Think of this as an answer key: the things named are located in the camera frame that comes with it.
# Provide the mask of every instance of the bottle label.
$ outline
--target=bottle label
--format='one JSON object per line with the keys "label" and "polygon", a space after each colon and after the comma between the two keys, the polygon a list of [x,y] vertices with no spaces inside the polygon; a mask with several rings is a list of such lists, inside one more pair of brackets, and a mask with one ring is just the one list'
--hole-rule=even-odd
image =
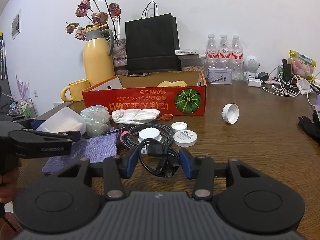
{"label": "bottle label", "polygon": [[219,57],[221,58],[230,58],[231,52],[230,49],[221,49],[219,50]]}
{"label": "bottle label", "polygon": [[232,57],[234,59],[242,59],[243,58],[243,54],[241,50],[233,50],[232,51]]}
{"label": "bottle label", "polygon": [[213,49],[207,49],[207,57],[208,58],[217,58],[218,57],[218,51]]}

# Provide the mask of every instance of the yellow mug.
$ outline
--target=yellow mug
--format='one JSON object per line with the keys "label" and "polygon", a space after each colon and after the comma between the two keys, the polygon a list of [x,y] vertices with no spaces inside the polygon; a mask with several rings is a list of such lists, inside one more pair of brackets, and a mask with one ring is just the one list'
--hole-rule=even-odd
{"label": "yellow mug", "polygon": [[[61,97],[62,101],[64,101],[64,102],[82,101],[83,100],[82,90],[85,90],[88,87],[90,87],[88,79],[81,79],[81,80],[72,82],[61,91],[60,97]],[[67,90],[70,90],[71,98],[66,97]]]}

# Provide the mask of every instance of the red cardboard box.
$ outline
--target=red cardboard box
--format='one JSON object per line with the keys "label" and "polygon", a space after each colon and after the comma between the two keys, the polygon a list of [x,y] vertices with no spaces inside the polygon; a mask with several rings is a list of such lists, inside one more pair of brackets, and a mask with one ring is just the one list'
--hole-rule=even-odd
{"label": "red cardboard box", "polygon": [[[157,87],[163,81],[182,80],[187,87]],[[204,115],[206,81],[201,71],[173,71],[119,75],[82,91],[86,107],[159,109],[160,115]]]}

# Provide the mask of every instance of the purple cloth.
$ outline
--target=purple cloth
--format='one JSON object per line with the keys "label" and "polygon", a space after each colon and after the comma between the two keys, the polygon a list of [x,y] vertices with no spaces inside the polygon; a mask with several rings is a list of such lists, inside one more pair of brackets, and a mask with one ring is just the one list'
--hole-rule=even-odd
{"label": "purple cloth", "polygon": [[50,157],[42,168],[42,172],[55,173],[81,158],[88,158],[91,163],[98,163],[107,157],[115,156],[117,154],[117,135],[118,132],[114,132],[96,138],[81,139],[72,145],[70,155]]}

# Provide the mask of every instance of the wall picture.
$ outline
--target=wall picture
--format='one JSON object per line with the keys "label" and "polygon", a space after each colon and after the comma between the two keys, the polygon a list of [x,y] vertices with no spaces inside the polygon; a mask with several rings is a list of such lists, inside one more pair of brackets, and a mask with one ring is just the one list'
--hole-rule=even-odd
{"label": "wall picture", "polygon": [[11,36],[13,40],[20,33],[20,12],[21,11],[19,11],[18,14],[15,16],[11,25]]}

